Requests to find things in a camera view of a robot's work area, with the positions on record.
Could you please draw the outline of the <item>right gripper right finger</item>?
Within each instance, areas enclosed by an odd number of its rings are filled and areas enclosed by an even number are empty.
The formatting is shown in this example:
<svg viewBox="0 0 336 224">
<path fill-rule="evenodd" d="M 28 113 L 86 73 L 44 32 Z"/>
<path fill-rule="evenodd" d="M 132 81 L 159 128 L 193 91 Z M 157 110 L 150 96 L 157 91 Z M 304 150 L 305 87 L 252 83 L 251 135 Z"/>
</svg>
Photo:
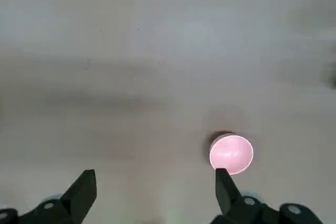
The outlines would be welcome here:
<svg viewBox="0 0 336 224">
<path fill-rule="evenodd" d="M 252 196 L 243 196 L 224 168 L 215 170 L 215 191 L 221 214 L 212 223 L 322 224 L 308 207 L 286 203 L 278 210 Z"/>
</svg>

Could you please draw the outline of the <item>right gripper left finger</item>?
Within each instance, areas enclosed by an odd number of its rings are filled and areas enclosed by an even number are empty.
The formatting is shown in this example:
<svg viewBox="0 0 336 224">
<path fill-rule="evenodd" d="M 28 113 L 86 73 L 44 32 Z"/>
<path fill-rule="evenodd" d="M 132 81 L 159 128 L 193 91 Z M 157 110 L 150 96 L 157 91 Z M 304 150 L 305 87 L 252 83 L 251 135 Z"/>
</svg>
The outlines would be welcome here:
<svg viewBox="0 0 336 224">
<path fill-rule="evenodd" d="M 60 198 L 42 202 L 19 215 L 14 208 L 1 209 L 1 223 L 76 224 L 82 223 L 97 197 L 96 173 L 84 170 Z"/>
</svg>

